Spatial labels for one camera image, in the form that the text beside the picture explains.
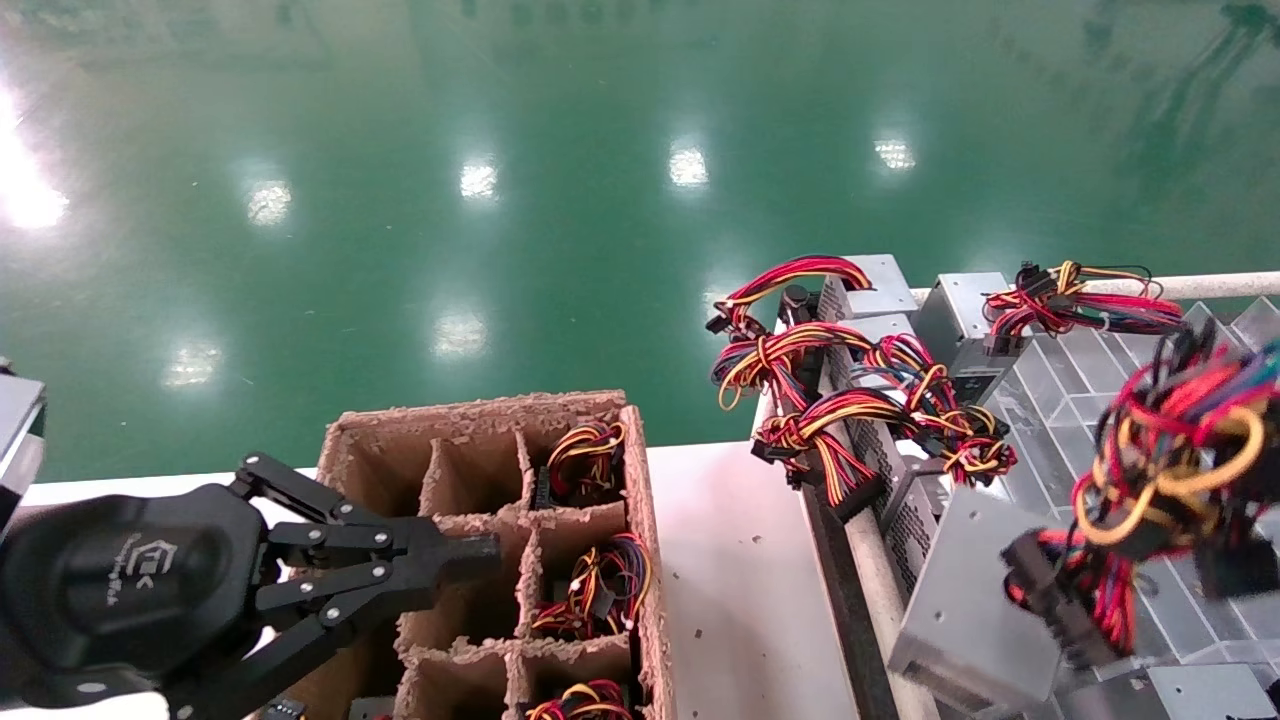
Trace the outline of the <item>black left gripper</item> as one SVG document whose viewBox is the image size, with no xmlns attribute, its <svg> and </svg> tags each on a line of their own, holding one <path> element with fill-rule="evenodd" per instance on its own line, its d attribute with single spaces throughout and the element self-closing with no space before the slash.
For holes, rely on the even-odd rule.
<svg viewBox="0 0 1280 720">
<path fill-rule="evenodd" d="M 268 455 L 242 461 L 232 492 L 108 495 L 18 516 L 3 539 L 3 707 L 166 688 L 172 716 L 250 716 L 378 624 L 500 569 L 494 533 L 387 518 Z M 302 520 L 268 532 L 252 498 Z M 366 585 L 243 657 L 262 630 L 265 538 L 283 562 L 374 564 Z"/>
</svg>

